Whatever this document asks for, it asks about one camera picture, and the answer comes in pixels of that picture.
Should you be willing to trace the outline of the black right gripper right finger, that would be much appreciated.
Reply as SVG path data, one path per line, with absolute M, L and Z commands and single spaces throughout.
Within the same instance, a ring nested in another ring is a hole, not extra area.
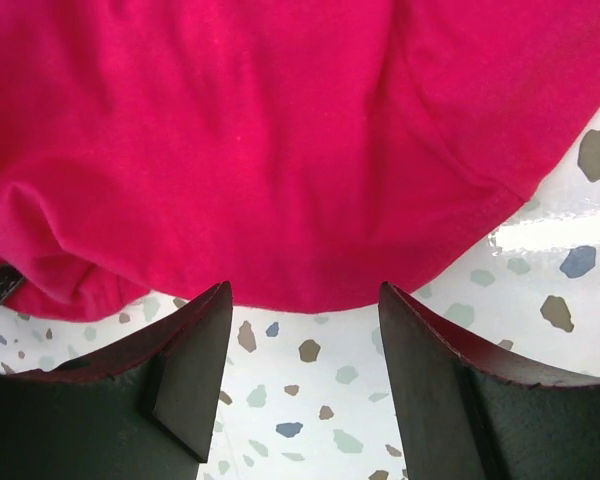
M 506 350 L 398 287 L 379 324 L 411 479 L 600 479 L 600 378 Z

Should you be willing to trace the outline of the magenta pink t-shirt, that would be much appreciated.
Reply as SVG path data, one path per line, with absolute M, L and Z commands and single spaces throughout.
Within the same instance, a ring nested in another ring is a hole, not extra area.
M 431 281 L 600 107 L 600 1 L 0 1 L 10 308 Z

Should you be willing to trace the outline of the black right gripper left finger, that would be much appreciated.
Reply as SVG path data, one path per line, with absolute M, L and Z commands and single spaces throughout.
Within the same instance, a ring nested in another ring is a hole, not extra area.
M 231 322 L 224 282 L 52 371 L 0 374 L 0 479 L 195 478 Z

